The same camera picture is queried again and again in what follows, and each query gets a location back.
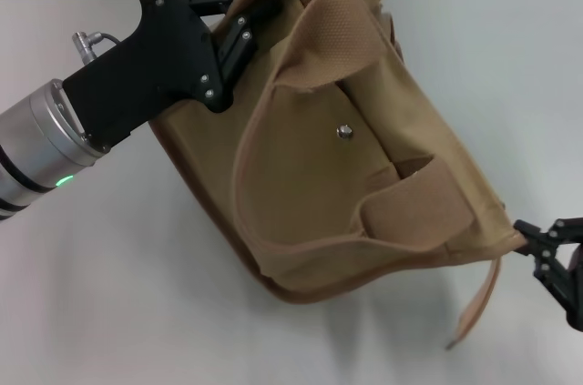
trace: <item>cable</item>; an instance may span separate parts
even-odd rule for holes
[[[121,41],[119,39],[117,39],[115,36],[110,35],[109,33],[101,33],[101,35],[105,38],[105,39],[109,39],[111,42],[113,42],[116,46],[118,46],[119,44],[121,44]]]

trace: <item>tan canvas bag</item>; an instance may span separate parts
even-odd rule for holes
[[[235,0],[218,32],[253,1]],[[259,51],[229,110],[185,102],[152,128],[249,270],[285,301],[492,260],[460,340],[499,258],[524,240],[407,72],[379,2],[283,0],[255,33]]]

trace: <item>white surface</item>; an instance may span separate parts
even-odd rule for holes
[[[583,1],[387,0],[404,56],[508,204],[583,214]],[[80,66],[71,32],[124,37],[138,0],[0,0],[0,110]],[[148,127],[0,224],[0,383],[579,384],[583,335],[505,258],[476,329],[443,350],[485,264],[398,273],[290,306],[245,272]]]

